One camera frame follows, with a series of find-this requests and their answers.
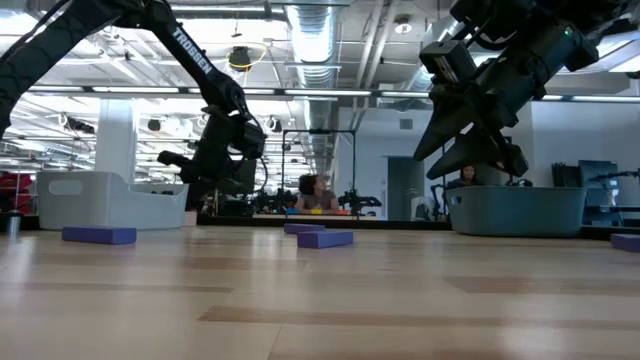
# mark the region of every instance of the column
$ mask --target column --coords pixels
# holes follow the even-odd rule
[[[100,102],[96,171],[117,173],[128,184],[135,179],[138,114],[133,100]]]

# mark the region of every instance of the gray plastic bin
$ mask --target gray plastic bin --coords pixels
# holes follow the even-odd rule
[[[453,230],[476,236],[575,237],[587,190],[478,186],[447,190]]]

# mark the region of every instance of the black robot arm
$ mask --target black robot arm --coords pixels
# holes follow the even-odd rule
[[[637,0],[458,0],[451,14],[464,29],[420,53],[435,74],[429,95],[434,111],[414,159],[423,160],[455,138],[429,170],[430,179],[480,163],[521,177],[527,161],[501,129],[518,123],[516,113],[529,100],[546,95],[545,84],[560,69],[576,71],[597,62],[602,30],[637,5]],[[502,52],[478,67],[467,49],[474,42]]]
[[[265,135],[250,121],[244,91],[233,79],[216,69],[178,23],[164,0],[63,0],[48,18],[69,3],[40,34],[19,40],[0,63],[0,136],[10,125],[10,114],[18,99],[74,46],[107,25],[152,31],[193,77],[207,103],[210,115],[192,159],[162,152],[158,161],[181,167],[185,183],[216,183],[235,172],[228,147],[246,159],[262,156]]]

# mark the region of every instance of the desk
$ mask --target desk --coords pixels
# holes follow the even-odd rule
[[[254,219],[291,219],[291,220],[357,220],[351,215],[280,215],[280,214],[254,214]],[[361,221],[378,221],[377,216],[360,216]]]

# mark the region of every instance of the woman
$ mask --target woman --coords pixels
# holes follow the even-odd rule
[[[338,199],[327,190],[327,182],[321,176],[300,176],[298,189],[300,195],[296,209],[300,214],[311,214],[314,209],[321,209],[323,214],[334,214],[338,210]]]
[[[476,169],[473,166],[466,166],[460,169],[460,177],[447,184],[447,189],[458,189],[467,186],[482,186],[484,185],[476,177]]]

